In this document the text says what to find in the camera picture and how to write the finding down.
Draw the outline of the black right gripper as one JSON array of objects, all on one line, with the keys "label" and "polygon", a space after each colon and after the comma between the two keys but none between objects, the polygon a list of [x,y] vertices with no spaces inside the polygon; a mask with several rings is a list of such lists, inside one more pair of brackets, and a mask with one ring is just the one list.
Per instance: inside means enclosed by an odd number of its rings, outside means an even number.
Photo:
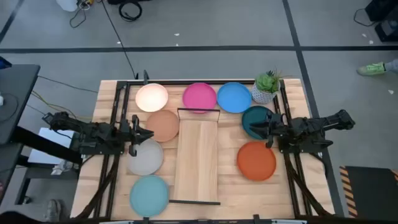
[{"label": "black right gripper", "polygon": [[282,144],[289,142],[289,125],[284,123],[284,118],[289,120],[285,113],[268,112],[267,120],[249,124],[251,136],[255,139],[266,139],[266,147],[271,148],[274,143],[274,136],[281,139]]}]

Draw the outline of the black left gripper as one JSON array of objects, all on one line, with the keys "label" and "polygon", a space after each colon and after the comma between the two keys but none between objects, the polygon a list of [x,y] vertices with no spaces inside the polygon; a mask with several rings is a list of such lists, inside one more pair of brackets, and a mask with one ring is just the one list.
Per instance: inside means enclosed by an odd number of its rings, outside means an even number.
[{"label": "black left gripper", "polygon": [[[139,126],[139,118],[136,114],[132,116],[132,126],[126,119],[122,119],[119,125],[119,132],[121,135],[121,139],[123,142],[129,142],[131,145],[129,146],[129,155],[132,157],[137,156],[136,150],[136,137],[137,137],[137,127]],[[148,129],[144,129],[139,126],[139,145],[141,145],[144,141],[151,139],[154,135],[154,132]]]}]

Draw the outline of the dark teal plate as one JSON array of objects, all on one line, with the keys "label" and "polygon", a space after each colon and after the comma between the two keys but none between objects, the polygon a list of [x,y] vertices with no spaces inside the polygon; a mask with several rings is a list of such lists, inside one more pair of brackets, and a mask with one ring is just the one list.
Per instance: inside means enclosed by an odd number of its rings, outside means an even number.
[{"label": "dark teal plate", "polygon": [[252,106],[248,108],[242,115],[242,127],[250,137],[257,140],[263,140],[264,138],[250,129],[250,124],[263,123],[268,120],[267,115],[272,114],[273,112],[264,106]]}]

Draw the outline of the tan plate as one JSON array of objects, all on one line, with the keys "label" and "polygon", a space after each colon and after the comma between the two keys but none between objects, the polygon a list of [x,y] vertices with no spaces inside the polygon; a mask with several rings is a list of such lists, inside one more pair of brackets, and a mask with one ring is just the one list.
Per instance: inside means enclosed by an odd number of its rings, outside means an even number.
[{"label": "tan plate", "polygon": [[146,129],[154,132],[153,140],[167,142],[178,134],[179,119],[169,110],[156,111],[148,117]]}]

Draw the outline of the grey plate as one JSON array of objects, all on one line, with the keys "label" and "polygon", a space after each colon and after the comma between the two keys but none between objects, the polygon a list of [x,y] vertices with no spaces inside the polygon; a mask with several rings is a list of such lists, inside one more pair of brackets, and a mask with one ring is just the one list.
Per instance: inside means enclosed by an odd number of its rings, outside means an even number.
[{"label": "grey plate", "polygon": [[150,175],[160,169],[164,160],[162,146],[153,139],[129,147],[127,168],[135,175]]}]

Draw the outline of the orange plate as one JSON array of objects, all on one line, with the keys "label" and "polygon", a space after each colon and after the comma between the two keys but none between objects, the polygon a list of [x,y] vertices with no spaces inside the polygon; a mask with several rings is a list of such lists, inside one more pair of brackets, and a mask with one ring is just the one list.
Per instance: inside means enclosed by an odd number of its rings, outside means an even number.
[{"label": "orange plate", "polygon": [[242,175],[253,181],[267,180],[276,170],[273,151],[259,141],[244,144],[237,153],[236,163]]}]

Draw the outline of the cream plate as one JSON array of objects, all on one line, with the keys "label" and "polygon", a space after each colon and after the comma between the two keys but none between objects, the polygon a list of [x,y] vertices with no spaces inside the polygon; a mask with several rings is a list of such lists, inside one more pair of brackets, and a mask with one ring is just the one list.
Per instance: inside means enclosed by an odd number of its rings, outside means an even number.
[{"label": "cream plate", "polygon": [[168,102],[167,89],[157,83],[142,86],[136,93],[135,101],[139,109],[145,112],[161,110]]}]

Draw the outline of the light blue plate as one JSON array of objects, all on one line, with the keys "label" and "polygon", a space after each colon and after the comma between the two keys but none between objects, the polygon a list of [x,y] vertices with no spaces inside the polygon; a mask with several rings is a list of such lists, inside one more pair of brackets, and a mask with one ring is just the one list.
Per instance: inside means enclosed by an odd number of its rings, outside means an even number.
[{"label": "light blue plate", "polygon": [[159,176],[142,176],[132,186],[129,203],[141,217],[160,215],[169,203],[169,186]]}]

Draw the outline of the pink plate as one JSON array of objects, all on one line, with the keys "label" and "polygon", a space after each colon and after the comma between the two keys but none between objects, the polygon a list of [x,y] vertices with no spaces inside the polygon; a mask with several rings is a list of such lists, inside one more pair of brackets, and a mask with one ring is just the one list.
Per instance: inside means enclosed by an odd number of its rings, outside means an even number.
[{"label": "pink plate", "polygon": [[209,84],[193,83],[184,90],[182,102],[186,109],[191,109],[191,112],[211,112],[216,105],[216,92]]}]

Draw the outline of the succulent in white patterned pot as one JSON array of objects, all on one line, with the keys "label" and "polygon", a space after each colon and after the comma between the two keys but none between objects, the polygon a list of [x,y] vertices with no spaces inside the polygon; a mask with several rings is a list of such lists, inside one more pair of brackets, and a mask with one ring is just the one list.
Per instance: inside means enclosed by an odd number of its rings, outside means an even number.
[{"label": "succulent in white patterned pot", "polygon": [[280,72],[276,69],[258,75],[251,90],[253,100],[259,104],[270,103],[280,90],[280,79]]}]

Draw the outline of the white box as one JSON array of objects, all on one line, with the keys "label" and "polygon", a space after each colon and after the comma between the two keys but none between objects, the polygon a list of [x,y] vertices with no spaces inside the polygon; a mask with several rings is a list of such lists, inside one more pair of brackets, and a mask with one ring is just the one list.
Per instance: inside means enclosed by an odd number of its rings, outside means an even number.
[{"label": "white box", "polygon": [[[74,131],[52,131],[49,128],[41,128],[39,131],[39,136],[60,144],[64,147],[69,148],[72,143],[72,138],[74,137]],[[56,165],[61,162],[60,158],[51,156],[42,151],[32,149],[28,158],[28,162],[37,164],[52,164]]]}]

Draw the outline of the crumpled clear plastic bag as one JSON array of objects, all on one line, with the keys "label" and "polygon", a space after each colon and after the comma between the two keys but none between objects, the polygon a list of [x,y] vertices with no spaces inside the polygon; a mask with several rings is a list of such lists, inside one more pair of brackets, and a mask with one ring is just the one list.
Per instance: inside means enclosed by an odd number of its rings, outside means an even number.
[{"label": "crumpled clear plastic bag", "polygon": [[70,170],[78,168],[79,168],[78,164],[66,160],[61,160],[59,164],[53,167],[51,175],[61,175],[63,172],[68,172]]}]

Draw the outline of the person's grey shoe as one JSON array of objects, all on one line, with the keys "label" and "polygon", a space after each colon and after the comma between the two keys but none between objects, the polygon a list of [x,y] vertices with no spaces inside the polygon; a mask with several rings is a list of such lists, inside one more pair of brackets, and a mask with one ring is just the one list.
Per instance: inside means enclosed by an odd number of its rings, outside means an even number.
[{"label": "person's grey shoe", "polygon": [[47,210],[44,215],[46,222],[59,222],[62,214],[62,204],[59,200],[51,199],[47,204]]}]

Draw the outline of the person's green shoe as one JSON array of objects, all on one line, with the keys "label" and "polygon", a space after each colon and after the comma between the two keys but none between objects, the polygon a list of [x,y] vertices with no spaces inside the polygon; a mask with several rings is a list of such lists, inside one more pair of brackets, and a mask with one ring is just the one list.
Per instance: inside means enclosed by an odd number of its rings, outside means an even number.
[{"label": "person's green shoe", "polygon": [[359,67],[357,69],[357,73],[362,76],[374,76],[374,75],[382,75],[386,72],[385,66],[383,62],[372,63],[369,65],[365,65]]}]

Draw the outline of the black mat with hazard stripes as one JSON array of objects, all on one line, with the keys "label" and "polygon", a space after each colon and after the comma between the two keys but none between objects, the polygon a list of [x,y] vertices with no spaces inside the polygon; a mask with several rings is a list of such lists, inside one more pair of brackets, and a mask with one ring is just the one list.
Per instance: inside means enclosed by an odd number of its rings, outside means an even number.
[{"label": "black mat with hazard stripes", "polygon": [[340,176],[350,218],[398,224],[398,171],[341,166]]}]

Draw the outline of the black desk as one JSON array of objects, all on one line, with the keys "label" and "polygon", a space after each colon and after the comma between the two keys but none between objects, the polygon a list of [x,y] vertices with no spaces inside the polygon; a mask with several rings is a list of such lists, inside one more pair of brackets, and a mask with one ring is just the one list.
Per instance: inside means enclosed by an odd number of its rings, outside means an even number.
[{"label": "black desk", "polygon": [[0,69],[0,94],[4,97],[4,105],[0,107],[0,183],[4,187],[3,192],[7,191],[16,166],[26,169],[21,186],[16,189],[16,205],[24,203],[25,193],[32,179],[77,178],[74,173],[51,175],[52,166],[29,162],[29,158],[21,154],[23,147],[29,146],[78,165],[82,163],[78,152],[18,126],[39,70],[38,65],[13,65]]}]

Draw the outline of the person's leg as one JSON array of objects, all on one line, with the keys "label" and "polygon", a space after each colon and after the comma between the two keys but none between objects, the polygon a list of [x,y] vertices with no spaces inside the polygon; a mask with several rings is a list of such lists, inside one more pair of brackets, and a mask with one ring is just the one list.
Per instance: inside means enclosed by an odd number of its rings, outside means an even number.
[{"label": "person's leg", "polygon": [[384,71],[398,73],[398,58],[384,63]]}]

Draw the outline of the white container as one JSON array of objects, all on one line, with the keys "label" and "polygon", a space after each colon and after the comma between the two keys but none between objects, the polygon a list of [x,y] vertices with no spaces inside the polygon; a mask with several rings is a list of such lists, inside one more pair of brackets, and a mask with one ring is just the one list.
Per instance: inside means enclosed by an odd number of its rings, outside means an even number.
[{"label": "white container", "polygon": [[56,0],[56,2],[67,12],[74,12],[78,8],[78,0]]}]

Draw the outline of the black equipment box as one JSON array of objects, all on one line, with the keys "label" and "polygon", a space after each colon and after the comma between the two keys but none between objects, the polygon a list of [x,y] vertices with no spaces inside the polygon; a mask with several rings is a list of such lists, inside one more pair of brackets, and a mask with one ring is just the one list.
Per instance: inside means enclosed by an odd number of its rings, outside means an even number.
[{"label": "black equipment box", "polygon": [[382,21],[374,29],[381,42],[398,42],[397,20]]},{"label": "black equipment box", "polygon": [[365,12],[372,22],[383,20],[396,6],[398,0],[371,0]]}]

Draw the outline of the wooden shelf with black frame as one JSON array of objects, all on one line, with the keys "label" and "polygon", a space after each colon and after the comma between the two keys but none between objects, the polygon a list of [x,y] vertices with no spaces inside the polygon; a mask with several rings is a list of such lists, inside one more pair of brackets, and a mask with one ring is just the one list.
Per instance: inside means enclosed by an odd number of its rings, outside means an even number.
[{"label": "wooden shelf with black frame", "polygon": [[171,203],[220,205],[216,109],[178,108],[178,146]]}]

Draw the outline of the black aluminium rig frame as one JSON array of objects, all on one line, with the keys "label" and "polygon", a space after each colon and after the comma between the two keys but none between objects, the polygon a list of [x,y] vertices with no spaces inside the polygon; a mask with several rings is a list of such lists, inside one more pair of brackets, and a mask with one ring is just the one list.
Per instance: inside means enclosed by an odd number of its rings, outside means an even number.
[{"label": "black aluminium rig frame", "polygon": [[[226,82],[241,82],[251,89],[254,80],[149,80],[166,87],[169,100],[164,107],[177,114],[177,108],[183,107],[182,94],[186,86],[194,82],[207,82],[215,91]],[[135,95],[142,82],[133,81],[127,104],[127,117],[137,114],[144,126],[150,113],[140,110],[135,102]],[[309,116],[305,92],[300,79],[285,79],[285,89],[292,117]],[[102,80],[96,101],[94,120],[109,121],[114,106],[117,80]],[[221,205],[192,205],[170,203],[154,220],[247,220],[258,214],[261,219],[293,218],[293,206],[287,180],[283,155],[274,142],[277,165],[274,175],[263,182],[244,178],[236,167],[236,154],[239,148],[252,139],[241,128],[241,115],[221,110],[218,125],[218,200]],[[175,162],[177,158],[178,136],[161,143],[164,149],[164,162],[155,173],[170,186],[170,197],[174,198]],[[323,208],[335,213],[326,181],[323,164],[308,154],[300,154],[305,181]],[[103,156],[90,159],[80,171],[70,217],[75,217],[87,206],[98,188]],[[119,160],[118,175],[114,190],[112,220],[142,220],[129,204],[129,192],[138,175],[130,173],[126,167],[126,153]]]}]

